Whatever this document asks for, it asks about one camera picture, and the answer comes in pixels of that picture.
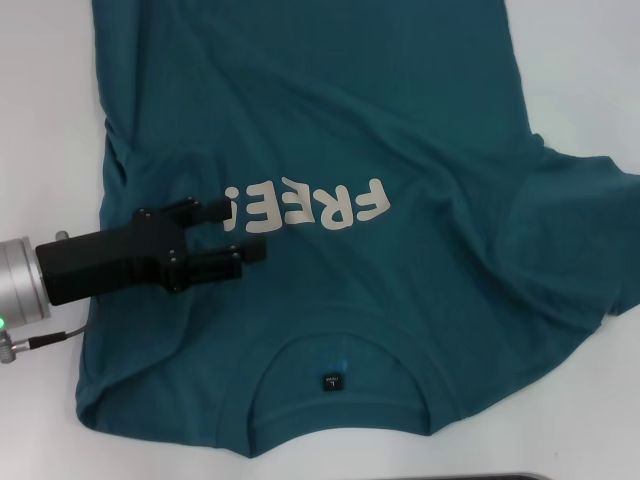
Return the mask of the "teal T-shirt with beige print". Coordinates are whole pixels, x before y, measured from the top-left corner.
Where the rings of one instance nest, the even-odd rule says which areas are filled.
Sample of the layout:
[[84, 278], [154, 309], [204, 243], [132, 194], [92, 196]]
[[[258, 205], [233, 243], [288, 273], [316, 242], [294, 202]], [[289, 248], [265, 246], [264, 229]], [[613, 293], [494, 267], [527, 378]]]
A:
[[640, 175], [529, 127], [503, 0], [92, 0], [101, 224], [228, 196], [238, 280], [91, 305], [86, 427], [258, 456], [431, 435], [640, 305]]

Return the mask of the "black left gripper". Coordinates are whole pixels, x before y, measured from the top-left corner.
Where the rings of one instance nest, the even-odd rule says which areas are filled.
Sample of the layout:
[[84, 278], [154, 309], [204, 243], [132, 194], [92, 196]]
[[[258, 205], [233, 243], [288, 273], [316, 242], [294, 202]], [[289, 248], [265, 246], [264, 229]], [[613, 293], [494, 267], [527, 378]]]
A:
[[142, 213], [126, 225], [39, 245], [35, 253], [54, 306], [137, 285], [171, 284], [171, 292], [239, 279], [243, 266], [264, 261], [267, 242], [254, 238], [176, 262], [176, 225], [182, 229], [231, 218], [227, 197], [203, 204], [194, 199]]

